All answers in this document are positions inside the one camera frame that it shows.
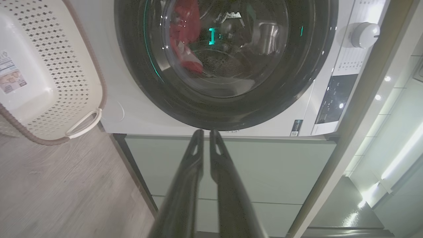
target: cabinet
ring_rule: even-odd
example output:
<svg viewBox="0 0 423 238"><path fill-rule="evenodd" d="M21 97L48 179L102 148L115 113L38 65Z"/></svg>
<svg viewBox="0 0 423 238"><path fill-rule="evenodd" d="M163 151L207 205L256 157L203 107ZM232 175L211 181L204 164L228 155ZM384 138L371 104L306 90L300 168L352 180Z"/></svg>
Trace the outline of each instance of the cabinet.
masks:
<svg viewBox="0 0 423 238"><path fill-rule="evenodd" d="M189 138L127 136L126 142L159 207ZM332 154L332 141L225 139L248 196L270 236L285 237ZM210 176L209 140L204 144L199 188L199 231L218 232L217 185Z"/></svg>

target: washing machine door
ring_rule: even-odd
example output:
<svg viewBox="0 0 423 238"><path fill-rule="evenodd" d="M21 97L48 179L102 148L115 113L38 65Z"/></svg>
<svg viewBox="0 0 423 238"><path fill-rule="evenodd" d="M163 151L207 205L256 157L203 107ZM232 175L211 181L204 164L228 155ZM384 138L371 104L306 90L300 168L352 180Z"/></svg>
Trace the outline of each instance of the washing machine door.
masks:
<svg viewBox="0 0 423 238"><path fill-rule="evenodd" d="M321 69L337 16L334 0L115 1L134 80L203 129L244 129L291 106Z"/></svg>

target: washing machine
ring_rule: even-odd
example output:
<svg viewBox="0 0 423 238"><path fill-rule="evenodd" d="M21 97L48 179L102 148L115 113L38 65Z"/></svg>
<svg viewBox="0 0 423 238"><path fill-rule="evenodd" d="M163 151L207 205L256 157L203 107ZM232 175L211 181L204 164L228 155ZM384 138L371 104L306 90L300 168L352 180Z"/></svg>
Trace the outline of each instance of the washing machine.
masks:
<svg viewBox="0 0 423 238"><path fill-rule="evenodd" d="M385 0L68 0L107 85L108 133L337 130Z"/></svg>

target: laundry basket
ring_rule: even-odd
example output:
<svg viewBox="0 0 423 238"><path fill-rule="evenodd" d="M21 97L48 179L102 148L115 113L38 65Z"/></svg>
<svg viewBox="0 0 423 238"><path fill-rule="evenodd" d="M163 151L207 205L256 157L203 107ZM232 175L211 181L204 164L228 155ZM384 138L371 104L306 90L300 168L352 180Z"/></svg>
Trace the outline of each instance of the laundry basket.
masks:
<svg viewBox="0 0 423 238"><path fill-rule="evenodd" d="M96 126L103 97L104 84L61 0L0 0L0 133L64 143Z"/></svg>

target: laminate floor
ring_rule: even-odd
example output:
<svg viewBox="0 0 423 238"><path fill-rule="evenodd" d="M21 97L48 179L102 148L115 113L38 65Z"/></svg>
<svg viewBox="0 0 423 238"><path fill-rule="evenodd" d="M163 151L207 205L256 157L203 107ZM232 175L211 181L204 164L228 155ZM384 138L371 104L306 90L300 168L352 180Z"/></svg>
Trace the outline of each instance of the laminate floor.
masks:
<svg viewBox="0 0 423 238"><path fill-rule="evenodd" d="M153 221L100 128L54 147L0 135L0 237L143 238Z"/></svg>

